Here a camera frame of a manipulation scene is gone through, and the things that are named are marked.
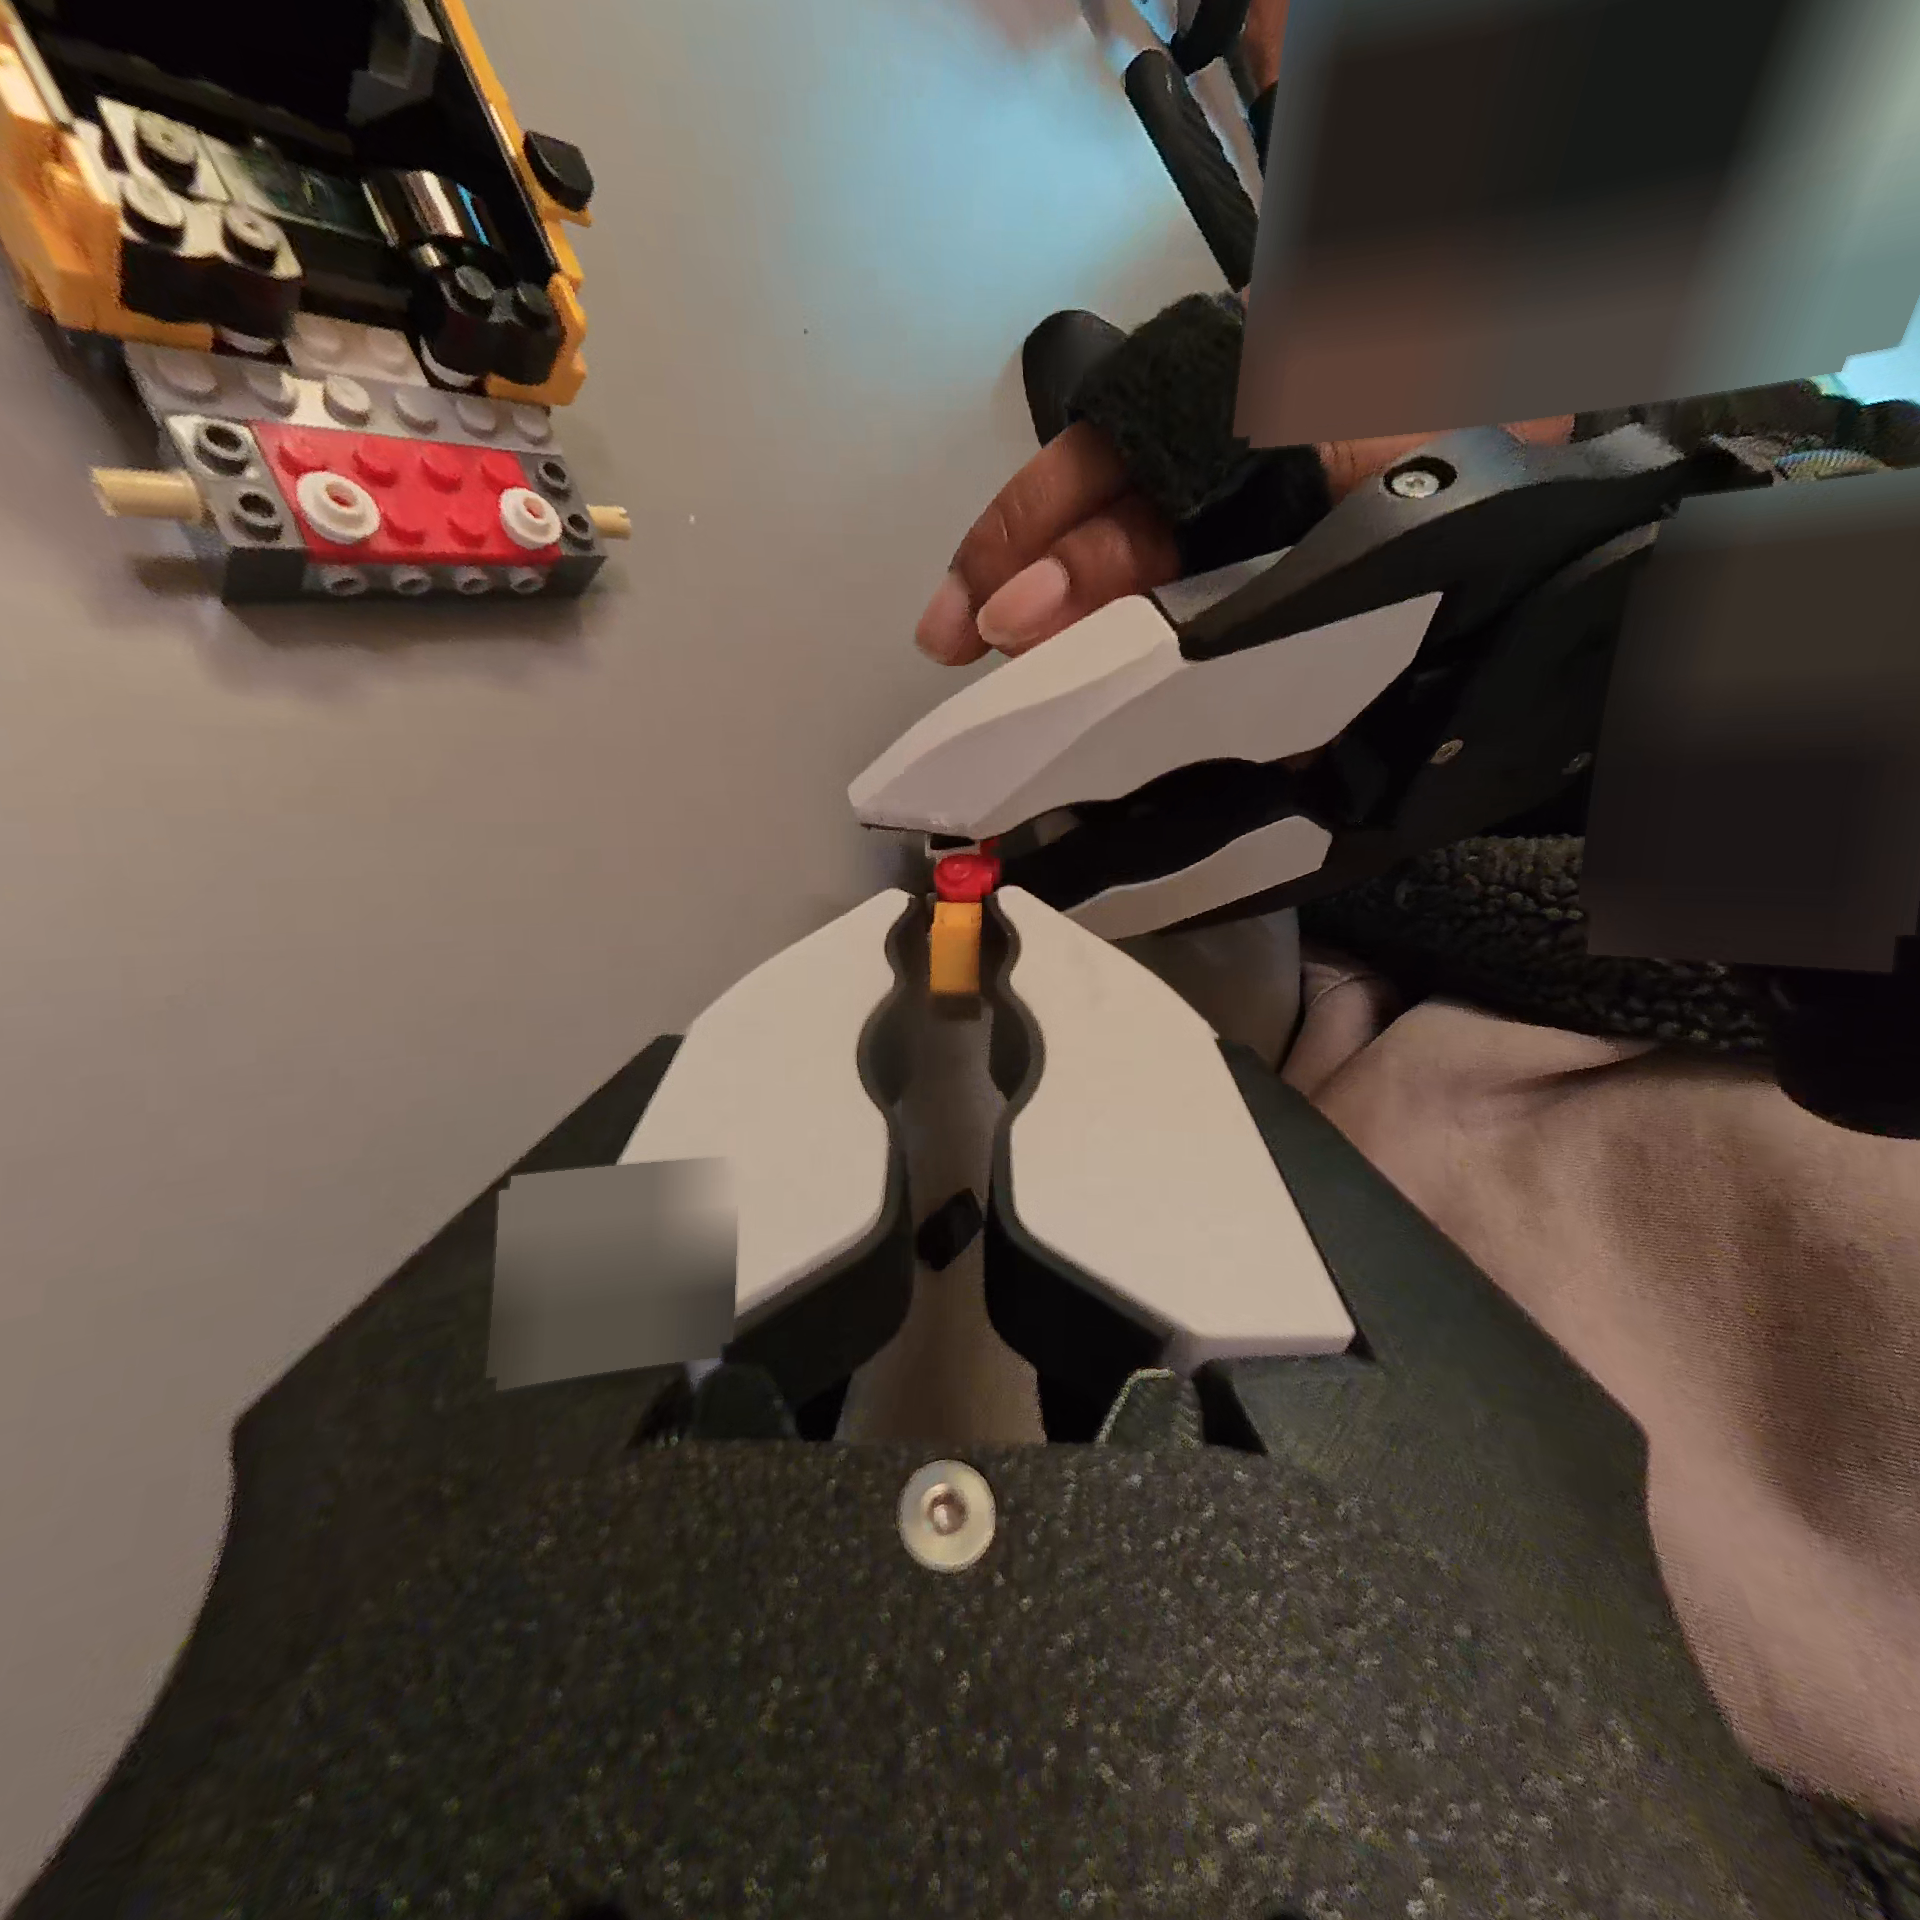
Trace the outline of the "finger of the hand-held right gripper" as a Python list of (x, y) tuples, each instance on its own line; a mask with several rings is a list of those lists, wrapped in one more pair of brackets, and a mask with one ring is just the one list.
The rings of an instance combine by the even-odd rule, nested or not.
[(1108, 941), (1197, 922), (1317, 874), (1332, 831), (1304, 777), (1160, 777), (995, 841), (998, 877)]
[(1429, 591), (1190, 660), (1151, 602), (1122, 599), (956, 691), (848, 802), (869, 827), (1003, 834), (1190, 764), (1317, 751), (1413, 663), (1440, 602)]

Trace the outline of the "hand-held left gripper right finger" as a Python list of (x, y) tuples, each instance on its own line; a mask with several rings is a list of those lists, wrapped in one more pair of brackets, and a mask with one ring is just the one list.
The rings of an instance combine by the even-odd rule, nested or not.
[(1012, 1226), (1167, 1367), (1343, 1354), (1354, 1318), (1214, 1026), (1027, 890), (992, 905), (1029, 1044), (1006, 1113)]

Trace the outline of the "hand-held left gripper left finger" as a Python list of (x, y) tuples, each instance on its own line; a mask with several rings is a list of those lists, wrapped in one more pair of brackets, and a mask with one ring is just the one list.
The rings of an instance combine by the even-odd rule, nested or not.
[(736, 1330), (878, 1226), (891, 1135), (860, 1044), (898, 989), (885, 890), (786, 947), (684, 1035), (619, 1163), (724, 1161), (736, 1209)]

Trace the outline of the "red white orange lego strip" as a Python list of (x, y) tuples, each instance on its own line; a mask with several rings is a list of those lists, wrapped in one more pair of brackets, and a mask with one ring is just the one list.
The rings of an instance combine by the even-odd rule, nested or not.
[(933, 859), (927, 893), (927, 998), (936, 1017), (976, 1020), (988, 901), (1000, 881), (990, 839)]

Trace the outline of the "orange lego car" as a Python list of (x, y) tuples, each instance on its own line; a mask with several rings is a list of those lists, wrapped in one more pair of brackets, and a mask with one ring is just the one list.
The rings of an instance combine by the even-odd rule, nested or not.
[(579, 597), (591, 169), (458, 2), (2, 4), (4, 273), (229, 606)]

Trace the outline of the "person's right hand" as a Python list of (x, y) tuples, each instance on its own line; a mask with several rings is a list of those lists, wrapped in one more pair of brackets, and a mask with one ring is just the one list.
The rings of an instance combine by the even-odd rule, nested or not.
[(917, 644), (940, 666), (1024, 657), (1082, 618), (1183, 573), (1167, 517), (1095, 428), (1072, 422), (992, 498), (927, 599)]

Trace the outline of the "person's black fleece jacket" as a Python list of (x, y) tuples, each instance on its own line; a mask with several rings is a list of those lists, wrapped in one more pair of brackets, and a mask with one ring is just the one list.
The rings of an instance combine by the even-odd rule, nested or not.
[(1483, 834), (1317, 899), (1303, 934), (1381, 970), (1405, 996), (1597, 1039), (1746, 1059), (1771, 1054), (1728, 966), (1588, 948), (1580, 834)]

